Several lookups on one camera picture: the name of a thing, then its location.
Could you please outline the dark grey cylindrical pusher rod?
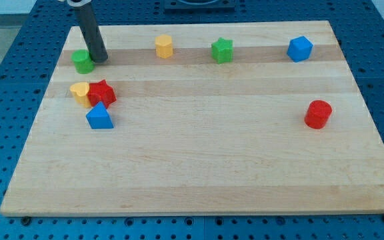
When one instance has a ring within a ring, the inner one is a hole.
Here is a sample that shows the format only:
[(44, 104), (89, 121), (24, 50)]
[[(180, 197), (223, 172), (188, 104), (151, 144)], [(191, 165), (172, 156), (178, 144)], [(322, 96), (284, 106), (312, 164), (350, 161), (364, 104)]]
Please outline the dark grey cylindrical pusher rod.
[(74, 12), (91, 59), (96, 63), (104, 63), (108, 60), (108, 54), (92, 4), (74, 7)]

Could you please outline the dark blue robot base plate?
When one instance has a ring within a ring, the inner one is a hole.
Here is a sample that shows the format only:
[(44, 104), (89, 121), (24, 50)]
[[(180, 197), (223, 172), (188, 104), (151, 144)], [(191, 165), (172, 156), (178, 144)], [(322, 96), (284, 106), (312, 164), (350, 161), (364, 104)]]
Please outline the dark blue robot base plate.
[(236, 0), (162, 0), (164, 12), (234, 10)]

